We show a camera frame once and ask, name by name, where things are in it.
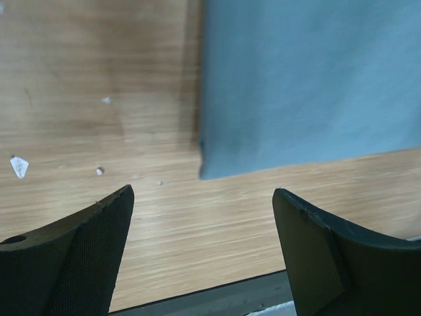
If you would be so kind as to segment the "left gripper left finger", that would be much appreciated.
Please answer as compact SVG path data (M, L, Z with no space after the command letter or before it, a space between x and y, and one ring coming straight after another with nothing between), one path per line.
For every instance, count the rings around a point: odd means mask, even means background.
M107 315L132 213L130 185L1 242L2 315Z

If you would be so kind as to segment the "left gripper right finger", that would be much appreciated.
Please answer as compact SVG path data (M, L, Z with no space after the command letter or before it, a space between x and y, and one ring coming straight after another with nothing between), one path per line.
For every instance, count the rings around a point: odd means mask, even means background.
M419 315L420 241L395 238L278 188L276 228L298 315Z

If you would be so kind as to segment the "blue-grey t shirt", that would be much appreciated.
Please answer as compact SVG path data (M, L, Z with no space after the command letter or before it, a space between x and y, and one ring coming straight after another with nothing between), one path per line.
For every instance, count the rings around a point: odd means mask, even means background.
M203 180L420 145L419 1L203 8Z

